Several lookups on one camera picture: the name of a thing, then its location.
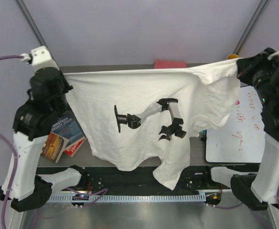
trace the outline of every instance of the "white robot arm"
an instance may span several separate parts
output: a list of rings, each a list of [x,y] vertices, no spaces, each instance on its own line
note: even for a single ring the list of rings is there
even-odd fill
[[[14,147],[18,152],[18,167],[10,190],[11,207],[18,212],[43,206],[52,193],[67,187],[85,186],[87,172],[71,166],[50,176],[37,176],[39,156],[52,124],[66,111],[65,93],[72,89],[67,83],[47,48],[42,46],[25,55],[31,61],[35,75],[30,79],[29,99],[15,115]],[[0,187],[0,200],[8,190],[13,172],[12,155],[7,178]]]
[[[264,155],[257,174],[214,167],[212,180],[231,187],[252,210],[265,210],[268,204],[279,207],[279,51],[268,48],[255,57],[238,60],[237,66],[237,78],[255,88],[263,105]]]

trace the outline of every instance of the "handwritten text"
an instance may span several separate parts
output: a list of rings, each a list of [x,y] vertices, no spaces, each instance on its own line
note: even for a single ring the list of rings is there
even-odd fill
[[[239,141],[240,141],[240,143],[239,143],[239,146],[240,146],[239,152],[241,152],[243,150],[243,148],[241,146],[242,143],[243,143],[243,136],[241,135],[241,131],[237,131],[237,135],[232,135],[232,136],[239,139]]]
[[[257,121],[257,122],[260,123],[260,119],[259,119],[258,117],[253,116],[252,119],[253,119],[254,121]],[[258,126],[257,124],[254,124],[254,128],[255,128],[256,130],[259,130],[259,129],[260,129],[259,126]]]
[[[248,93],[248,102],[250,109],[255,110],[254,103],[253,103],[253,98],[255,98],[256,93],[255,92],[249,92]]]
[[[244,114],[242,114],[242,113],[239,111],[239,109],[240,109],[240,106],[237,106],[237,109],[236,109],[236,111],[237,111],[237,117],[236,117],[236,119],[238,120],[238,121],[237,121],[238,123],[241,123],[241,122],[243,122],[246,118],[245,118]]]

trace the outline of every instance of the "book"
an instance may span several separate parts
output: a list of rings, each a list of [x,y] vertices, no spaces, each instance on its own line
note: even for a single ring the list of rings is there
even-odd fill
[[[80,148],[80,146],[86,141],[86,139],[81,140],[80,142],[73,144],[68,149],[66,149],[64,152],[69,156],[74,156],[77,150]]]
[[[86,136],[74,113],[68,110],[53,124],[41,155],[57,163],[65,151],[69,156],[75,155],[85,140]]]
[[[50,133],[42,148],[41,155],[57,163],[68,143],[68,139]]]
[[[52,132],[69,140],[66,148],[86,138],[72,111],[66,111],[63,117],[53,124]]]

